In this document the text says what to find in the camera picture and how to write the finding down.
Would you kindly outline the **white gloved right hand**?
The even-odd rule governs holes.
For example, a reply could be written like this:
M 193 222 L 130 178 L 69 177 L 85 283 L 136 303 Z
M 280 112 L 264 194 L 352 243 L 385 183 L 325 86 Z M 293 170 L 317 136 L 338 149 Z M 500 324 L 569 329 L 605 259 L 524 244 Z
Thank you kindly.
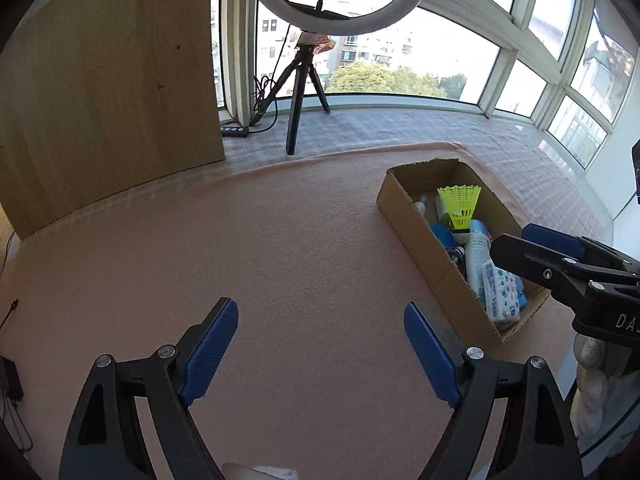
M 577 390 L 570 420 L 582 445 L 598 440 L 630 408 L 638 396 L 638 374 L 627 373 L 631 350 L 600 339 L 577 335 Z

